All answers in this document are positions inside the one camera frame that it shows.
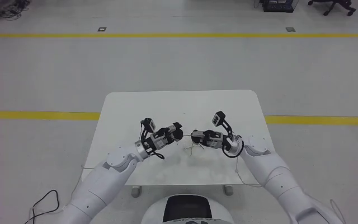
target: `white table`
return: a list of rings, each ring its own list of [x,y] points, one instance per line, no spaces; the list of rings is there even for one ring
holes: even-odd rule
[[[174,122],[183,125],[184,134],[197,130],[218,130],[211,123],[214,114],[222,110],[235,134],[244,140],[260,136],[275,150],[262,114],[257,95],[251,90],[178,91],[178,92],[113,92],[102,108],[85,167],[94,167],[118,146],[133,144],[139,138],[140,124],[152,118],[157,130]],[[242,184],[235,173],[236,159],[227,158],[221,150],[200,146],[190,149],[191,138],[183,137],[160,150],[156,156],[139,163],[126,185],[230,185]],[[238,169],[247,183],[256,183],[243,160]],[[90,170],[84,170],[84,179]]]

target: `yellow stripe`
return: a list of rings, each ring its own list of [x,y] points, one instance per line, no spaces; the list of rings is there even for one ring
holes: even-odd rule
[[[356,116],[265,116],[267,124],[358,125]]]
[[[138,33],[0,34],[0,38],[358,38],[358,34]]]
[[[53,111],[0,111],[0,119],[98,120],[100,113]]]
[[[0,111],[0,119],[98,120],[100,113],[57,111]],[[358,125],[356,116],[265,116],[267,124]]]

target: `cable bundle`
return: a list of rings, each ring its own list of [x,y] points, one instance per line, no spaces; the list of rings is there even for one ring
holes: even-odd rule
[[[27,7],[32,0],[15,0],[13,4],[0,8],[0,17],[8,21],[16,20],[21,17],[22,11],[27,11]]]

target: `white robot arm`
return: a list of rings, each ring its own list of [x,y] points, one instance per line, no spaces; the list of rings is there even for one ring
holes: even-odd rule
[[[342,221],[321,202],[305,194],[294,179],[288,165],[276,153],[246,145],[241,157],[261,184],[283,207],[292,224],[342,224]]]
[[[74,192],[72,200],[61,213],[58,224],[88,224],[116,197],[127,182],[138,162],[151,155],[164,159],[157,151],[183,137],[182,126],[174,123],[157,132],[150,118],[141,122],[144,126],[141,140],[129,147],[117,148],[100,162]]]
[[[334,211],[303,192],[288,165],[276,152],[265,147],[263,139],[252,138],[250,144],[245,145],[241,136],[233,135],[222,111],[215,114],[213,124],[216,127],[222,125],[228,134],[212,130],[194,130],[191,133],[192,141],[212,148],[221,148],[230,158],[241,155],[259,184],[283,207],[291,224],[342,224]]]

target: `table leg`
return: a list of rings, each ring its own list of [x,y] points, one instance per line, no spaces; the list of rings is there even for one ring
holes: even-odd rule
[[[131,195],[133,198],[139,197],[141,192],[142,192],[142,186],[132,186]]]
[[[227,196],[231,196],[234,194],[234,188],[232,185],[223,185],[223,190]]]

